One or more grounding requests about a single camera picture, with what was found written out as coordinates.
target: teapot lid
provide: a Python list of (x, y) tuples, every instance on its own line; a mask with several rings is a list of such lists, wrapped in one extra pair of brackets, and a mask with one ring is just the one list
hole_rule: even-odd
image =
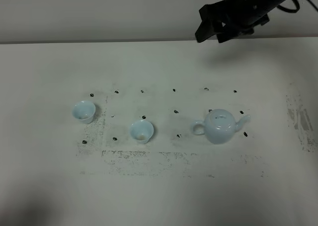
[(224, 109), (215, 109), (210, 113), (210, 121), (217, 128), (229, 128), (235, 125), (233, 115)]

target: table surface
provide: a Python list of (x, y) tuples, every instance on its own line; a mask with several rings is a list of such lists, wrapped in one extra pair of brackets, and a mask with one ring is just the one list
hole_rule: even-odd
[[(318, 38), (1, 45), (1, 208), (41, 192), (66, 226), (317, 225), (317, 50)], [(71, 115), (80, 100), (97, 107), (89, 125)], [(217, 108), (251, 115), (223, 145), (189, 131)], [(142, 116), (146, 145), (129, 136)]]

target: teapot spout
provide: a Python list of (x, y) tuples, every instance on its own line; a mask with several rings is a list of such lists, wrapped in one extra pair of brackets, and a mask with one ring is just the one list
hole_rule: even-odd
[(246, 116), (242, 117), (242, 118), (237, 122), (235, 131), (238, 132), (239, 130), (241, 130), (242, 127), (243, 127), (243, 125), (244, 125), (246, 122), (249, 122), (249, 121), (250, 121), (250, 115), (246, 115)]

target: teapot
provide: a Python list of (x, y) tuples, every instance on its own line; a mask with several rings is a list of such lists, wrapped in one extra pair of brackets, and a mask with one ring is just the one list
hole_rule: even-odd
[(234, 116), (227, 110), (215, 109), (206, 116), (204, 121), (194, 121), (190, 130), (195, 135), (205, 134), (211, 143), (222, 144), (229, 141), (235, 132), (241, 130), (243, 125), (249, 121), (250, 115), (246, 115), (236, 122)]

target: white porcelain cup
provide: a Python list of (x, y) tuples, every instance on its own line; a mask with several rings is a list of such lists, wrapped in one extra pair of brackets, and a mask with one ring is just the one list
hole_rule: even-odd
[(146, 120), (138, 120), (130, 127), (130, 135), (139, 144), (146, 144), (154, 134), (153, 125)]
[(93, 121), (96, 106), (90, 101), (81, 101), (75, 104), (72, 115), (81, 123), (88, 124)]

